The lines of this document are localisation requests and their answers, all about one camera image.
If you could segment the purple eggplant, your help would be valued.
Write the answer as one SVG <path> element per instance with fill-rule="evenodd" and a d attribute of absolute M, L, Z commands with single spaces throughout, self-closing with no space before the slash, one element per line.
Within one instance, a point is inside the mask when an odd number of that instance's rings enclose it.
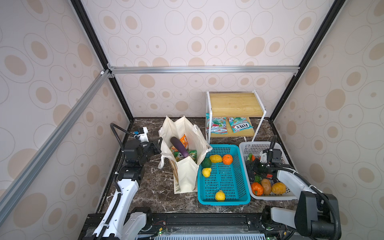
<path fill-rule="evenodd" d="M 186 147 L 183 145 L 183 143 L 180 141 L 180 139 L 176 137 L 171 137 L 170 139 L 173 146 L 183 155 L 183 157 L 188 157 L 189 153 L 186 149 Z"/>

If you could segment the floral cream grocery tote bag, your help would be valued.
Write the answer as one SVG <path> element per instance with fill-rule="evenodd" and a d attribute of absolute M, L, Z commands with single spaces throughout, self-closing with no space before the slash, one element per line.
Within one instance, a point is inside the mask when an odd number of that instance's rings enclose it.
<path fill-rule="evenodd" d="M 177 161 L 174 157 L 171 147 L 172 137 L 181 138 L 186 136 L 190 150 L 197 151 L 197 160 L 192 157 L 186 157 Z M 174 174 L 174 193 L 183 194 L 197 191 L 198 169 L 206 154 L 213 148 L 207 143 L 201 130 L 197 125 L 193 125 L 186 117 L 172 121 L 166 117 L 162 127 L 159 130 L 159 137 L 163 139 L 161 143 L 161 162 L 158 168 L 164 166 L 164 160 L 168 159 Z"/>

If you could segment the orange pink snack bag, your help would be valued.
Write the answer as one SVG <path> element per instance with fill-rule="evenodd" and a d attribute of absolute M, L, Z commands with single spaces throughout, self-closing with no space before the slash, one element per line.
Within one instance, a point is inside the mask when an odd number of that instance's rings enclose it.
<path fill-rule="evenodd" d="M 188 150 L 189 149 L 189 146 L 188 146 L 188 141 L 187 141 L 187 137 L 186 135 L 183 135 L 181 138 L 179 138 L 180 141 L 183 143 L 183 145 L 186 147 L 186 149 Z M 171 147 L 171 151 L 173 152 L 178 152 L 178 150 L 173 146 L 172 144 L 172 147 Z"/>

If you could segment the green yellow snack bag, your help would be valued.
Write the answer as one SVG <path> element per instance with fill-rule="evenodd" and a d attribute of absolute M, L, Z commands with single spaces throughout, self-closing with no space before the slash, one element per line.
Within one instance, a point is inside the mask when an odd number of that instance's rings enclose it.
<path fill-rule="evenodd" d="M 193 159 L 193 161 L 195 163 L 197 163 L 197 151 L 196 150 L 191 150 L 191 151 L 188 151 L 189 153 L 189 157 L 191 157 Z M 174 157 L 176 159 L 177 162 L 183 160 L 185 157 L 183 156 L 182 153 L 180 152 L 174 152 Z"/>

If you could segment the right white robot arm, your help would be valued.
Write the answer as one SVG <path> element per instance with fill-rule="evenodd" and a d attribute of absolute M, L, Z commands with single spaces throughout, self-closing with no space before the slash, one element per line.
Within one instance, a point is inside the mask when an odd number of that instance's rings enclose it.
<path fill-rule="evenodd" d="M 294 211 L 266 206 L 261 217 L 265 229 L 282 224 L 312 240 L 341 238 L 337 198 L 323 193 L 290 165 L 284 164 L 281 150 L 269 148 L 261 151 L 260 156 L 251 162 L 251 169 L 267 180 L 274 179 L 284 184 L 299 200 Z"/>

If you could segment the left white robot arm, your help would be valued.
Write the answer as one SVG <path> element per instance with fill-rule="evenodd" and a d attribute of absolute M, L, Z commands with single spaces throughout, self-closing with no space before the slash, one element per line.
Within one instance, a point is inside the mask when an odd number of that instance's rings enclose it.
<path fill-rule="evenodd" d="M 161 153 L 163 139 L 141 142 L 133 138 L 121 145 L 124 163 L 115 172 L 116 191 L 101 222 L 84 240 L 134 240 L 142 230 L 152 227 L 152 211 L 138 208 L 130 214 L 129 208 L 144 177 L 144 164 Z"/>

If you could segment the green Fox's candy bag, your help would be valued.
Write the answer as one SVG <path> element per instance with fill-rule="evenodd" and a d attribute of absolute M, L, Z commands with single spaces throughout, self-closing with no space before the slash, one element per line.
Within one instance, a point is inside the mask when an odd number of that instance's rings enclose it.
<path fill-rule="evenodd" d="M 253 128 L 248 119 L 245 117 L 229 117 L 228 120 L 234 133 Z"/>

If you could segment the green red candy bag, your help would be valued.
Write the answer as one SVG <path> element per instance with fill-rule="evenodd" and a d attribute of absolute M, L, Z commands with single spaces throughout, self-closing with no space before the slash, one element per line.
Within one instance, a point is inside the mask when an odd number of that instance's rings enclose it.
<path fill-rule="evenodd" d="M 227 134 L 226 118 L 212 118 L 211 133 L 220 135 Z"/>

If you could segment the brown potato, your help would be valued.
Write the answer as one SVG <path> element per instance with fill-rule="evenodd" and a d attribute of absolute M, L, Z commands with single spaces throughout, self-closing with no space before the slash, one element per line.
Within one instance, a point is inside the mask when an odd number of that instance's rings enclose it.
<path fill-rule="evenodd" d="M 272 185 L 269 179 L 262 179 L 261 185 L 264 189 L 264 195 L 269 196 L 272 192 Z"/>

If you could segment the white plastic basket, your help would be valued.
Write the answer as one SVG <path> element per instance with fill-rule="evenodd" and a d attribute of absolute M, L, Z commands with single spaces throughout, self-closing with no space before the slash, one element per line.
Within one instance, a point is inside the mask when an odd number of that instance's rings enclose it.
<path fill-rule="evenodd" d="M 297 200 L 298 198 L 294 195 L 294 193 L 289 189 L 289 187 L 286 187 L 286 193 L 282 195 L 275 195 L 274 193 L 270 193 L 270 195 L 262 195 L 262 196 L 256 196 L 252 193 L 252 183 L 254 182 L 254 179 L 250 179 L 247 172 L 247 162 L 248 162 L 248 156 L 249 154 L 254 155 L 255 157 L 260 156 L 260 152 L 263 150 L 268 149 L 270 146 L 270 142 L 243 142 L 239 144 L 239 149 L 241 152 L 241 156 L 243 159 L 243 163 L 246 166 L 246 180 L 249 187 L 249 193 L 250 196 L 253 199 L 256 200 L 264 200 L 264 201 L 291 201 L 291 200 Z"/>

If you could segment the yellow pepper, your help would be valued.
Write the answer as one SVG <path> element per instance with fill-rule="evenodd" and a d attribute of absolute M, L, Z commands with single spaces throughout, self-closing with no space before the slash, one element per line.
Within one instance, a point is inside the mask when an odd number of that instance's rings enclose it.
<path fill-rule="evenodd" d="M 277 182 L 272 185 L 272 193 L 274 193 L 275 195 L 283 195 L 286 193 L 286 191 L 286 185 L 281 182 Z"/>

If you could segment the orange bell pepper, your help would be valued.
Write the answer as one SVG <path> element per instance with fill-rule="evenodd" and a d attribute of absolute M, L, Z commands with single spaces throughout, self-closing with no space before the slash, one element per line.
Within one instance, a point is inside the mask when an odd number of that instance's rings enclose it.
<path fill-rule="evenodd" d="M 251 190 L 252 190 L 252 193 L 255 196 L 262 196 L 263 193 L 264 193 L 263 186 L 260 183 L 257 183 L 257 182 L 252 183 Z"/>

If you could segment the orange fruit in teal basket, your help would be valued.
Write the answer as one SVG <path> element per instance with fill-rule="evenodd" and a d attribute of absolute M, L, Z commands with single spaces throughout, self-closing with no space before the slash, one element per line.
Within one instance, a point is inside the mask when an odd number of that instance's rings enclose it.
<path fill-rule="evenodd" d="M 233 160 L 234 160 L 233 156 L 230 154 L 226 154 L 226 155 L 222 156 L 222 163 L 224 165 L 227 165 L 227 166 L 231 165 L 233 163 Z"/>

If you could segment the green lime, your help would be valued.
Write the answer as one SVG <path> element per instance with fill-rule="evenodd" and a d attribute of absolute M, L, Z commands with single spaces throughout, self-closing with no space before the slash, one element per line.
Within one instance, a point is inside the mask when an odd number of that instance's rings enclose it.
<path fill-rule="evenodd" d="M 212 161 L 210 160 L 210 158 L 205 158 L 202 162 L 201 162 L 201 166 L 203 169 L 205 168 L 211 168 L 212 167 Z"/>

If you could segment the teal plastic basket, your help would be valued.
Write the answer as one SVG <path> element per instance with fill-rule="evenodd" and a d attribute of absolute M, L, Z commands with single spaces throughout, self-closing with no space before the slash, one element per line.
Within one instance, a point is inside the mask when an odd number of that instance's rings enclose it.
<path fill-rule="evenodd" d="M 202 166 L 199 167 L 197 177 L 198 200 L 203 205 L 210 206 L 239 206 L 247 205 L 251 201 L 249 187 L 246 180 L 246 167 L 243 163 L 241 152 L 238 146 L 228 144 L 212 145 L 212 150 L 207 153 L 220 155 L 221 157 L 230 154 L 233 156 L 233 163 L 229 166 L 223 163 L 212 164 L 212 172 L 209 178 L 202 175 Z M 222 190 L 226 199 L 223 202 L 215 200 L 215 194 Z"/>

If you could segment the yellow lemon top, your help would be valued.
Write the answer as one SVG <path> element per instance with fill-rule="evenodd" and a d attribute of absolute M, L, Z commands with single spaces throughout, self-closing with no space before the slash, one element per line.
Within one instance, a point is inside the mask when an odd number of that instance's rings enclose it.
<path fill-rule="evenodd" d="M 211 155 L 209 159 L 212 164 L 221 163 L 223 161 L 223 158 L 220 155 Z"/>

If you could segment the yellow lemon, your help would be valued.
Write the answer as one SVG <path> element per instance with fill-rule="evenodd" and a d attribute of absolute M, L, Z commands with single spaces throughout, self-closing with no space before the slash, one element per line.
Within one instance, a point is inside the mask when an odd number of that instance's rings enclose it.
<path fill-rule="evenodd" d="M 209 159 L 212 164 L 221 163 L 223 161 L 223 158 L 220 155 L 211 155 Z"/>
<path fill-rule="evenodd" d="M 225 199 L 226 199 L 226 195 L 222 190 L 219 190 L 218 192 L 216 192 L 216 194 L 215 194 L 215 200 L 216 201 L 223 202 L 223 201 L 225 201 Z"/>

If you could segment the yellow lemon front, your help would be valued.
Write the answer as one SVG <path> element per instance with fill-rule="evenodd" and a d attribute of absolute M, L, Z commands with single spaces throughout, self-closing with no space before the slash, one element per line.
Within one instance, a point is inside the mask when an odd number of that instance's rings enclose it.
<path fill-rule="evenodd" d="M 226 199 L 226 195 L 222 190 L 219 190 L 218 192 L 216 192 L 216 194 L 215 194 L 215 200 L 216 201 L 223 202 L 223 201 L 225 201 L 225 199 Z"/>

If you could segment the white wooden two-tier shelf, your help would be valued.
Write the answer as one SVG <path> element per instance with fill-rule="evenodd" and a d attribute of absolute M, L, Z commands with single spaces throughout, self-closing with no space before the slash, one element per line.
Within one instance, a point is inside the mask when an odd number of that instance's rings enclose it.
<path fill-rule="evenodd" d="M 208 129 L 206 129 L 206 140 L 211 142 L 211 138 L 238 138 L 243 137 L 256 139 L 261 128 L 262 122 L 267 115 L 267 110 L 256 90 L 252 92 L 206 92 L 206 113 L 209 117 L 206 119 Z M 230 127 L 227 127 L 227 134 L 212 133 L 212 118 L 245 117 L 249 121 L 251 118 L 259 118 L 259 124 L 255 128 L 243 130 L 234 133 Z"/>

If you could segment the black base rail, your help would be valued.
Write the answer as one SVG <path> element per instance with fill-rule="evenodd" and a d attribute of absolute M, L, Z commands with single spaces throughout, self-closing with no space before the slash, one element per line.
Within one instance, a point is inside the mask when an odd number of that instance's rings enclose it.
<path fill-rule="evenodd" d="M 176 228 L 194 227 L 244 227 L 248 231 L 258 231 L 260 233 L 291 231 L 297 232 L 304 237 L 311 239 L 340 239 L 341 233 L 335 234 L 335 221 L 331 213 L 318 212 L 305 213 L 299 211 L 299 217 L 294 219 L 292 224 L 283 223 L 272 213 L 278 208 L 266 206 L 262 213 L 164 213 L 154 214 L 150 208 L 137 207 L 128 213 L 124 223 L 135 213 L 143 213 L 147 217 L 146 225 L 141 234 L 151 234 L 159 236 L 163 230 L 172 231 Z"/>

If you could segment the aluminium horizontal rail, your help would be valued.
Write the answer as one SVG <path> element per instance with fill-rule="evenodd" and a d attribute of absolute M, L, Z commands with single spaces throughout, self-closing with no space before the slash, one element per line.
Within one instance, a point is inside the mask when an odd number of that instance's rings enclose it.
<path fill-rule="evenodd" d="M 114 67 L 103 70 L 107 75 L 116 74 L 249 74 L 249 73 L 298 73 L 299 66 L 176 66 L 176 67 Z"/>

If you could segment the aluminium diagonal rail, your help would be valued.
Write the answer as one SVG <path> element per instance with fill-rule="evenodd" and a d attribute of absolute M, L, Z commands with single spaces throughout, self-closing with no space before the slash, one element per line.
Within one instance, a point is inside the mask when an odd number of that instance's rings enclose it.
<path fill-rule="evenodd" d="M 45 141 L 42 147 L 36 152 L 31 161 L 26 165 L 23 171 L 10 185 L 4 197 L 1 199 L 1 225 L 4 224 L 12 210 L 16 207 L 22 196 L 30 187 L 35 178 L 39 175 L 42 168 L 51 158 L 59 144 L 74 126 L 80 115 L 84 112 L 91 100 L 96 95 L 104 82 L 111 76 L 112 71 L 104 70 L 87 91 L 81 96 L 76 104 L 71 108 L 64 117 L 59 126 L 52 132 L 50 137 Z"/>

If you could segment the black corner frame post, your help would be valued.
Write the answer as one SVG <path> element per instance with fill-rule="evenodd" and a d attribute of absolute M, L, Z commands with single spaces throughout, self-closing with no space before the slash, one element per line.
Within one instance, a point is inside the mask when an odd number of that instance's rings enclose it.
<path fill-rule="evenodd" d="M 106 57 L 106 54 L 103 50 L 103 47 L 101 45 L 101 42 L 99 41 L 99 38 L 93 28 L 93 25 L 88 17 L 88 14 L 86 13 L 86 9 L 82 3 L 82 1 L 79 1 L 79 0 L 70 0 L 70 3 L 72 5 L 72 7 L 74 8 L 75 10 L 75 13 L 77 15 L 77 17 L 79 18 L 82 26 L 83 26 L 83 29 L 97 55 L 97 58 L 99 60 L 99 62 L 101 63 L 102 67 L 104 70 L 111 70 L 111 66 L 109 64 L 109 61 Z M 116 77 L 112 76 L 112 77 L 109 77 L 109 81 L 113 87 L 113 90 L 115 91 L 115 94 L 117 95 L 118 97 L 118 100 L 126 114 L 126 116 L 128 117 L 128 120 L 129 120 L 129 123 L 133 123 L 135 118 L 133 117 L 133 114 L 127 104 L 127 101 L 123 95 L 123 92 L 122 92 L 122 89 L 120 88 L 120 85 L 116 79 Z"/>

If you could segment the black right corner post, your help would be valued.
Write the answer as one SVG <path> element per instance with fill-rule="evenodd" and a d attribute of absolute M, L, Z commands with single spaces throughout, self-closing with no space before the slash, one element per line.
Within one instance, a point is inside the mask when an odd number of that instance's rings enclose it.
<path fill-rule="evenodd" d="M 291 78 L 288 86 L 286 87 L 282 97 L 280 98 L 277 106 L 275 107 L 273 113 L 271 114 L 269 118 L 270 124 L 272 124 L 280 111 L 282 110 L 284 104 L 286 103 L 287 99 L 291 95 L 293 89 L 297 85 L 297 82 L 299 81 L 300 77 L 306 70 L 308 64 L 310 63 L 311 59 L 315 55 L 316 51 L 318 50 L 319 46 L 321 45 L 322 41 L 324 40 L 326 34 L 329 32 L 331 29 L 332 24 L 336 20 L 338 14 L 340 13 L 341 9 L 345 5 L 347 1 L 346 0 L 336 0 L 333 2 L 331 5 L 330 10 L 326 14 L 324 20 L 322 21 L 319 30 L 315 34 L 314 39 L 312 40 L 311 44 L 309 45 L 309 48 L 307 49 L 303 59 L 301 60 L 299 64 L 299 70 L 296 74 L 293 75 Z"/>

